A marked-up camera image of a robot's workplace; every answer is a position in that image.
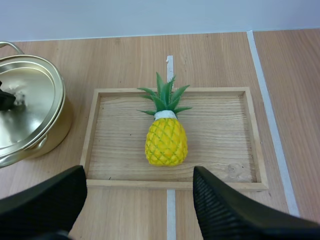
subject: pineapple crown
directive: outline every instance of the pineapple crown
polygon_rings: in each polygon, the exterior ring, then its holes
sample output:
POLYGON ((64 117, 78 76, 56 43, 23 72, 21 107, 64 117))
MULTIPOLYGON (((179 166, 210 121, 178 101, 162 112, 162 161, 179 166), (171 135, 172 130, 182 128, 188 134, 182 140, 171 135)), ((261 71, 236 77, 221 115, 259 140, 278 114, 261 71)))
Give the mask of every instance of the pineapple crown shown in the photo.
POLYGON ((191 109, 192 107, 178 107, 178 103, 181 99, 182 94, 190 86, 183 86, 178 88, 175 92, 172 92, 172 88, 175 82, 176 76, 174 76, 170 82, 164 83, 159 73, 156 73, 156 84, 157 84, 157 93, 152 91, 149 88, 140 87, 139 90, 145 91, 149 95, 141 95, 142 98, 149 99, 154 102, 156 111, 142 111, 145 114, 154 116, 157 112, 164 110, 169 110, 174 112, 175 115, 178 113, 191 109))

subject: wooden table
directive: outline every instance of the wooden table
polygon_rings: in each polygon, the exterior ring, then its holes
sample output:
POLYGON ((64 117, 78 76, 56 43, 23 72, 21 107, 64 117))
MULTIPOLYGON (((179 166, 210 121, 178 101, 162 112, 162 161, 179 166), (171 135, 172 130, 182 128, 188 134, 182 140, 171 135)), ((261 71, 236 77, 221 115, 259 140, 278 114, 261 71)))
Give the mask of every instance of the wooden table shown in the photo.
MULTIPOLYGON (((256 32, 256 45, 301 216, 320 222, 320 31, 256 32)), ((0 169, 0 197, 38 184, 80 162, 95 88, 156 87, 174 56, 176 87, 250 87, 269 191, 245 193, 288 212, 282 180, 245 32, 19 42, 53 62, 66 84, 74 121, 66 139, 38 159, 0 169)), ((14 54, 1 49, 0 57, 14 54)), ((166 190, 90 188, 71 235, 76 239, 167 238, 166 190)), ((202 239, 191 191, 176 191, 176 238, 202 239)))

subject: yellow pineapple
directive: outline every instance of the yellow pineapple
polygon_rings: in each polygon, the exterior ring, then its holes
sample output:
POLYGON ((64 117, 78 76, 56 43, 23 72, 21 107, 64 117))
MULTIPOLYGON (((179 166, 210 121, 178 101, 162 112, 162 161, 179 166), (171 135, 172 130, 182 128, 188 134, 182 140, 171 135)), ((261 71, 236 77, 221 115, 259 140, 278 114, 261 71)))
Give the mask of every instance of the yellow pineapple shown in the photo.
POLYGON ((156 166, 175 166, 181 164, 187 154, 187 136, 184 127, 177 119, 181 111, 191 107, 179 107, 178 103, 184 91, 183 86, 172 93, 175 77, 164 83, 156 73, 157 93, 148 88, 138 88, 149 95, 142 95, 155 104, 156 111, 140 111, 154 116, 154 122, 149 128, 145 141, 145 156, 149 163, 156 166))

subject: white pineapple band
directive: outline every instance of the white pineapple band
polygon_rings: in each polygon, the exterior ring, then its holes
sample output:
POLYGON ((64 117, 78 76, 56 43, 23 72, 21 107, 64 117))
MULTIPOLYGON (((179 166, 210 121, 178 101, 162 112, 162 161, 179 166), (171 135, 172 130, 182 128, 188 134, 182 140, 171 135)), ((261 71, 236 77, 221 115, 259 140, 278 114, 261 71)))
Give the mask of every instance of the white pineapple band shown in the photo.
POLYGON ((163 110, 163 111, 158 111, 154 115, 154 120, 157 121, 158 119, 177 119, 177 117, 173 111, 163 110))

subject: pot handle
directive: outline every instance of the pot handle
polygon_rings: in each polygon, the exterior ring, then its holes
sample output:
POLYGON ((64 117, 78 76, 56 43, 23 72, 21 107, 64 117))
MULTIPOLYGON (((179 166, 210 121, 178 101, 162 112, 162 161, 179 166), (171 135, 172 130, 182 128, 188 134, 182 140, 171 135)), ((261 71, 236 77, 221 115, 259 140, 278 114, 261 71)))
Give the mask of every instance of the pot handle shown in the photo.
POLYGON ((17 54, 22 55, 24 54, 24 52, 15 44, 13 44, 12 42, 9 41, 0 41, 0 48, 3 48, 4 46, 10 46, 12 47, 17 54))
POLYGON ((31 157, 33 154, 35 154, 37 151, 39 151, 40 149, 42 149, 44 147, 47 140, 48 140, 48 135, 45 135, 44 138, 42 140, 40 140, 40 142, 37 143, 35 146, 33 146, 31 148, 27 148, 22 151, 14 152, 10 155, 7 155, 7 156, 0 158, 0 169, 7 167, 11 164, 15 164, 23 159, 27 159, 27 158, 31 157))

